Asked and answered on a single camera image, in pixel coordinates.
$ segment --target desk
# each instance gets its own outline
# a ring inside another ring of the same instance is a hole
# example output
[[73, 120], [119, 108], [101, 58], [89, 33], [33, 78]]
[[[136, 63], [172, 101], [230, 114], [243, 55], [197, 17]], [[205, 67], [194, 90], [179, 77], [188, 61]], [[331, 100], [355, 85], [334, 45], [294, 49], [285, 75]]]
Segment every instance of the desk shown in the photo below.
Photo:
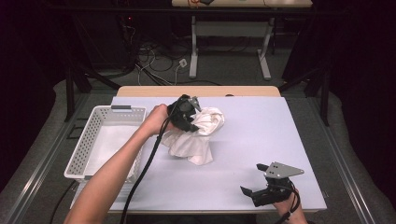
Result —
[[[289, 108], [274, 87], [123, 87], [113, 103], [124, 102], [150, 110], [160, 103], [173, 103], [183, 93], [197, 95], [202, 107], [216, 106], [225, 115], [224, 126], [210, 141], [214, 161], [196, 166], [185, 159], [168, 155], [167, 147], [160, 145], [132, 198], [128, 213], [235, 214], [274, 211], [272, 205], [254, 207], [251, 199], [243, 195], [239, 188], [265, 189], [266, 181], [256, 164], [270, 164], [272, 161], [305, 171], [303, 175], [290, 178], [301, 192], [305, 211], [326, 209]], [[143, 146], [140, 171], [154, 142], [155, 137], [152, 137]], [[83, 186], [80, 184], [75, 198]], [[131, 184], [124, 185], [110, 212], [122, 211], [131, 187]]]
[[[309, 8], [312, 2], [310, 0], [215, 0], [210, 5], [202, 3], [194, 4], [191, 0], [173, 0], [174, 7], [268, 7], [276, 10], [278, 7], [300, 7]], [[191, 18], [191, 39], [192, 53], [190, 62], [190, 78], [196, 78], [198, 65], [198, 48], [196, 46], [196, 37], [202, 36], [251, 36], [262, 37], [262, 48], [258, 49], [262, 76], [265, 80], [271, 80], [271, 74], [268, 63], [265, 59], [265, 53], [268, 49], [271, 33], [273, 31], [275, 19], [268, 22], [260, 21], [197, 21], [195, 16]]]

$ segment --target desk leg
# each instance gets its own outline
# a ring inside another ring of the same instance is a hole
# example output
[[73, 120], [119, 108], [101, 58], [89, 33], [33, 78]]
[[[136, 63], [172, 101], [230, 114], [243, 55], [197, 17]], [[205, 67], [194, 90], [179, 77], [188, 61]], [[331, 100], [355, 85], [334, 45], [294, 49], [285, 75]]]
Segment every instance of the desk leg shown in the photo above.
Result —
[[273, 21], [274, 19], [270, 19], [268, 25], [265, 27], [265, 37], [262, 43], [262, 49], [257, 50], [259, 53], [259, 61], [260, 61], [260, 66], [262, 67], [262, 75], [264, 77], [264, 80], [271, 80], [271, 74], [268, 68], [268, 63], [265, 60], [265, 53], [267, 52], [268, 43], [270, 42], [270, 37], [273, 30], [272, 27]]
[[197, 66], [198, 66], [198, 49], [197, 49], [197, 34], [195, 28], [195, 17], [191, 18], [191, 41], [192, 41], [192, 53], [190, 61], [190, 78], [197, 77]]

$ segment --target white towel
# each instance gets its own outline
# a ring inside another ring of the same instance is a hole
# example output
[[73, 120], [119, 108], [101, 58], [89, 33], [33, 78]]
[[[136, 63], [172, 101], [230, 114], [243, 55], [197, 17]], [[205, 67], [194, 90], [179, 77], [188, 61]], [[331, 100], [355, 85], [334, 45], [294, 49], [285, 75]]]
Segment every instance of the white towel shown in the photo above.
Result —
[[204, 107], [195, 115], [192, 124], [199, 130], [183, 132], [181, 130], [169, 131], [163, 135], [162, 144], [169, 147], [169, 154], [188, 158], [196, 165], [204, 165], [213, 161], [209, 140], [213, 133], [224, 124], [224, 116], [215, 107]]

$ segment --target black wire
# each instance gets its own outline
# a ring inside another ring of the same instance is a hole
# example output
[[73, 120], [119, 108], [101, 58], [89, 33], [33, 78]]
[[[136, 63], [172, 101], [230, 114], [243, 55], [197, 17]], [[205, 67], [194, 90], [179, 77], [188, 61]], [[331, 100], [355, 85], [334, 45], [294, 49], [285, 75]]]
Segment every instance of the black wire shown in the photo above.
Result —
[[181, 44], [175, 44], [175, 45], [181, 46], [181, 47], [185, 48], [186, 50], [185, 50], [180, 56], [172, 56], [172, 55], [169, 55], [168, 53], [165, 53], [165, 52], [163, 52], [163, 51], [160, 51], [159, 49], [158, 49], [158, 52], [159, 52], [161, 55], [166, 56], [166, 57], [168, 57], [168, 58], [170, 58], [170, 59], [172, 59], [172, 60], [181, 59], [181, 58], [183, 58], [184, 56], [186, 56], [187, 53], [190, 52], [190, 51], [186, 48], [186, 46], [183, 46], [183, 45], [181, 45]]
[[54, 219], [54, 217], [55, 217], [56, 211], [58, 210], [59, 205], [61, 204], [62, 200], [64, 199], [64, 196], [66, 196], [67, 192], [72, 188], [72, 186], [73, 186], [75, 183], [76, 183], [76, 180], [73, 180], [72, 183], [69, 185], [69, 187], [67, 187], [67, 189], [64, 191], [64, 194], [62, 195], [62, 197], [61, 197], [61, 198], [58, 200], [58, 202], [56, 203], [56, 205], [55, 205], [55, 207], [54, 207], [54, 209], [53, 209], [53, 211], [52, 211], [52, 214], [50, 215], [49, 224], [52, 223], [52, 221], [53, 221], [53, 219]]
[[146, 163], [145, 167], [143, 168], [142, 173], [140, 174], [140, 176], [137, 178], [136, 182], [134, 183], [134, 186], [132, 187], [128, 198], [125, 202], [125, 206], [124, 209], [122, 211], [122, 216], [121, 216], [121, 220], [120, 220], [120, 224], [123, 224], [125, 221], [125, 217], [126, 217], [126, 211], [128, 210], [129, 204], [131, 202], [132, 197], [134, 196], [134, 192], [136, 191], [137, 187], [139, 186], [140, 182], [142, 181], [143, 177], [145, 176], [147, 170], [149, 169], [149, 166], [151, 165], [152, 160], [154, 159], [155, 153], [157, 152], [158, 146], [161, 143], [161, 139], [163, 138], [163, 134], [166, 131], [166, 128], [170, 122], [170, 117], [173, 115], [174, 111], [175, 111], [175, 106], [173, 107], [172, 111], [170, 112], [170, 114], [168, 115], [168, 118], [166, 118], [166, 120], [163, 121], [163, 125], [160, 129], [160, 133], [157, 136], [157, 140], [155, 141], [154, 147], [151, 151], [151, 154], [149, 155], [148, 158], [148, 162]]
[[300, 194], [297, 192], [297, 190], [295, 189], [294, 185], [292, 185], [292, 189], [285, 188], [285, 187], [282, 187], [282, 186], [276, 186], [276, 185], [271, 185], [271, 186], [273, 186], [273, 187], [278, 187], [278, 188], [282, 188], [282, 189], [291, 190], [291, 191], [294, 193], [293, 202], [292, 202], [292, 204], [291, 204], [291, 208], [290, 208], [289, 212], [286, 213], [286, 214], [284, 214], [284, 215], [275, 223], [275, 224], [281, 224], [281, 223], [283, 223], [284, 221], [286, 221], [286, 220], [291, 216], [291, 214], [292, 214], [293, 212], [295, 212], [295, 211], [297, 210], [297, 208], [300, 206], [300, 202], [301, 202]]
[[149, 70], [147, 70], [146, 68], [143, 68], [143, 66], [140, 63], [136, 63], [135, 64], [137, 66], [137, 68], [140, 71], [143, 71], [153, 82], [155, 82], [157, 85], [159, 86], [165, 86], [166, 84], [163, 82], [163, 80], [160, 80], [159, 78], [155, 77], [154, 75], [152, 75], [150, 73]]
[[[154, 81], [155, 83], [157, 83], [159, 86], [166, 86], [166, 82], [168, 82], [168, 83], [175, 83], [174, 81], [170, 81], [170, 80], [162, 80], [162, 79], [160, 79], [160, 78], [158, 78], [158, 77], [155, 77], [154, 75], [152, 75], [151, 73], [150, 73], [150, 71], [149, 70], [147, 70], [147, 69], [143, 69], [143, 71], [146, 73], [146, 75], [148, 75], [148, 77], [149, 78], [151, 78], [151, 80], [152, 81]], [[213, 84], [213, 85], [216, 85], [216, 86], [222, 86], [221, 84], [219, 84], [219, 83], [217, 83], [217, 82], [214, 82], [214, 81], [209, 81], [209, 80], [193, 80], [193, 81], [184, 81], [184, 82], [178, 82], [177, 84], [189, 84], [189, 83], [198, 83], [198, 82], [207, 82], [207, 83], [211, 83], [211, 84]]]
[[[148, 62], [149, 61], [149, 53], [152, 51], [152, 49], [146, 49], [145, 47], [141, 47], [141, 50], [139, 50], [139, 52], [138, 52], [138, 60], [139, 60], [139, 62], [142, 62], [142, 63], [146, 63], [146, 62]], [[146, 56], [146, 59], [145, 60], [142, 60], [142, 59], [140, 59], [140, 56]]]
[[[100, 75], [101, 75], [102, 77], [106, 77], [107, 79], [113, 79], [113, 78], [116, 78], [116, 77], [124, 77], [124, 76], [130, 74], [132, 71], [134, 71], [134, 69], [131, 68], [131, 67], [128, 67], [128, 68], [126, 68], [124, 71], [122, 71], [122, 72], [120, 72], [120, 73], [118, 73], [118, 74], [111, 74], [111, 75], [100, 74]], [[95, 78], [95, 77], [91, 76], [90, 74], [86, 74], [86, 76], [87, 76], [88, 78]]]
[[[244, 47], [242, 47], [239, 50], [234, 50], [236, 49], [236, 47], [239, 47], [243, 42], [245, 42], [245, 40], [247, 39], [247, 43]], [[225, 49], [225, 50], [217, 50], [217, 49], [209, 49], [208, 47], [203, 48], [202, 51], [205, 52], [220, 52], [220, 53], [226, 53], [226, 52], [242, 52], [245, 49], [248, 48], [248, 46], [250, 45], [250, 41], [251, 41], [251, 37], [246, 37], [246, 36], [240, 36], [239, 40], [237, 43], [235, 43], [230, 49]]]
[[173, 62], [173, 59], [171, 58], [171, 57], [169, 57], [169, 56], [167, 56], [167, 55], [164, 55], [164, 54], [162, 54], [162, 56], [164, 57], [164, 58], [168, 58], [171, 62], [170, 62], [170, 65], [167, 67], [167, 68], [164, 68], [164, 69], [161, 69], [161, 70], [157, 70], [157, 69], [155, 69], [155, 68], [153, 68], [152, 66], [151, 66], [151, 64], [149, 65], [149, 68], [151, 68], [153, 71], [155, 71], [155, 72], [166, 72], [166, 71], [168, 71], [169, 69], [171, 69], [172, 67], [173, 67], [173, 64], [174, 64], [174, 62]]

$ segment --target human arm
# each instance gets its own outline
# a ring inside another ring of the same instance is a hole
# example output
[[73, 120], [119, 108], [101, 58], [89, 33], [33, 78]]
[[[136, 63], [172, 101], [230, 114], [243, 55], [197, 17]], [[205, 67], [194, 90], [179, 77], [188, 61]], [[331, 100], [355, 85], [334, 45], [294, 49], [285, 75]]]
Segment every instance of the human arm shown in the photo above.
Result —
[[[283, 215], [288, 213], [289, 210], [296, 203], [297, 202], [295, 200], [295, 194], [294, 194], [294, 192], [292, 192], [287, 200], [280, 202], [280, 203], [273, 203], [273, 205], [276, 208], [276, 211], [282, 217]], [[288, 224], [307, 224], [301, 203], [299, 204], [297, 209], [291, 214], [291, 216], [289, 217], [289, 220], [286, 220], [286, 223], [288, 223]]]
[[167, 118], [167, 106], [154, 107], [130, 139], [91, 178], [79, 194], [64, 223], [102, 223], [117, 198], [134, 160], [145, 142], [158, 134]]

